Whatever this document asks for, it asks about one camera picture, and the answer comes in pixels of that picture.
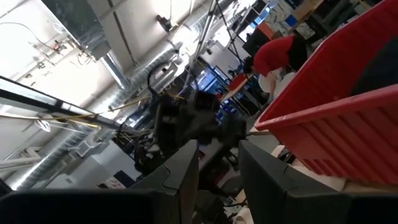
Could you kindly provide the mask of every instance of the white wall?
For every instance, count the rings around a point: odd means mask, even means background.
[[[111,141],[101,154],[87,158],[70,175],[58,176],[47,188],[93,189],[120,170],[133,180],[141,174],[135,169],[134,161]]]
[[[244,42],[241,39],[236,38],[236,50],[242,60],[249,56],[249,54],[242,48],[243,44]],[[235,57],[228,48],[224,48],[219,42],[212,46],[211,50],[213,51],[211,55],[205,53],[201,57],[209,63],[209,65],[218,66],[223,72],[225,72],[225,74],[227,74],[228,70],[234,70],[239,65],[238,58]]]
[[[47,45],[54,46],[54,38],[62,36],[55,27],[56,20],[50,16],[40,0],[28,0],[10,11],[23,0],[0,0],[1,22],[18,22],[26,25],[32,32]],[[29,30],[20,25],[0,24],[0,74],[14,81],[19,80],[23,85],[32,86],[46,94],[68,101],[70,103],[86,106],[95,101],[104,89],[114,82],[112,76],[101,62],[90,62],[80,65],[76,52],[72,52],[65,60],[55,67],[47,62],[45,69],[36,69],[31,72],[32,78],[23,77],[28,68],[35,67],[41,55],[31,44],[41,46],[46,54],[51,50],[43,47]],[[37,116],[36,112],[10,108],[0,105],[0,113],[11,113],[23,116]],[[38,127],[31,120],[0,118],[0,160],[17,149],[23,142],[37,132]],[[50,133],[41,131],[27,142],[25,147],[43,146],[57,135],[60,128],[53,127]]]

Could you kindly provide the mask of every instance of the ceiling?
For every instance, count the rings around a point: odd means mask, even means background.
[[[96,15],[99,17],[113,5],[121,0],[88,0]],[[204,0],[193,0],[194,8],[198,7]],[[133,65],[133,59],[142,63],[140,59],[167,33],[156,21],[156,15],[170,17],[170,4],[172,21],[180,22],[190,13],[190,0],[127,0],[116,11],[123,29],[126,42],[131,50],[131,56],[119,31],[114,14],[109,15],[101,21],[104,26],[106,38],[108,39],[114,56],[119,66],[126,71]]]

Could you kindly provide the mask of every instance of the machine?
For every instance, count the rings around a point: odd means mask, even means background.
[[[129,189],[11,192],[2,184],[0,222],[190,223],[198,186],[198,144],[213,138],[227,147],[239,144],[239,168],[255,223],[398,220],[391,209],[397,195],[336,192],[245,141],[244,121],[230,118],[218,126],[216,109],[216,97],[203,92],[193,92],[185,106],[160,103],[155,136],[166,161]]]

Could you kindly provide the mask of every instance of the person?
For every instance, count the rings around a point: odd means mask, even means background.
[[[297,35],[281,37],[265,43],[254,57],[246,57],[243,72],[259,73],[268,79],[270,103],[274,99],[276,88],[275,74],[285,75],[288,67],[298,71],[306,60],[307,48],[304,38]]]
[[[231,75],[232,78],[236,77],[236,72],[234,70],[228,70],[228,75]]]
[[[248,41],[250,38],[250,34],[246,34],[246,41]]]

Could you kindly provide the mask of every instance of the black cable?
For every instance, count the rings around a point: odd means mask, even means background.
[[[236,215],[238,215],[238,213],[232,213],[229,215],[228,220],[231,220],[232,218],[234,218]]]
[[[239,205],[240,206],[247,205],[246,201],[247,201],[247,198],[245,198],[243,200],[243,202],[241,202],[241,203],[236,203],[236,204],[232,204],[232,205],[224,205],[224,207],[229,208],[229,207],[235,207],[235,206],[239,206]]]
[[[134,115],[134,113],[130,114],[119,126],[119,129],[116,131],[116,144],[119,144],[120,142],[120,133],[122,132],[122,128],[124,126],[124,124],[126,124],[126,122]]]
[[[83,65],[83,63],[80,61],[81,55],[76,55],[76,57],[77,57],[77,62],[79,62],[80,65]]]
[[[114,6],[112,0],[108,0],[108,4],[109,4],[110,8],[112,8],[112,7]],[[134,65],[137,65],[138,62],[137,62],[137,60],[132,56],[132,52],[131,52],[131,49],[130,49],[130,46],[129,46],[129,42],[127,41],[127,38],[126,38],[126,35],[125,35],[125,33],[124,33],[122,24],[120,23],[120,20],[119,20],[119,17],[118,17],[118,14],[116,13],[116,11],[113,12],[113,17],[114,17],[114,20],[115,20],[115,22],[116,22],[116,25],[117,25],[117,27],[118,27],[118,29],[119,29],[120,36],[122,37],[123,43],[124,43],[124,45],[126,46],[126,50],[127,50],[128,54],[129,54],[129,56],[130,56],[130,58],[131,58],[131,61],[132,61],[132,63],[133,63]]]
[[[29,30],[29,32],[36,38],[36,40],[37,40],[38,42],[40,42],[44,47],[46,47],[46,48],[48,48],[48,49],[51,49],[51,50],[54,50],[52,47],[50,47],[50,46],[48,46],[47,44],[45,44],[44,42],[42,42],[42,41],[33,33],[33,31],[32,31],[29,27],[27,27],[25,24],[21,24],[21,23],[19,23],[19,22],[0,22],[0,25],[3,25],[3,24],[19,25],[19,26],[25,27],[25,28],[26,28],[27,30]]]
[[[225,208],[230,208],[230,207],[243,206],[243,205],[246,205],[246,202],[236,203],[236,204],[232,204],[232,205],[224,205],[224,207]]]
[[[151,100],[150,101],[154,100],[152,97],[158,97],[159,96],[159,94],[151,87],[150,78],[156,71],[158,71],[162,67],[165,67],[167,64],[169,64],[169,62],[163,62],[163,63],[160,63],[160,64],[156,65],[151,71],[149,71],[149,73],[147,75],[147,86],[148,86],[148,90],[150,91],[150,94],[151,94]]]

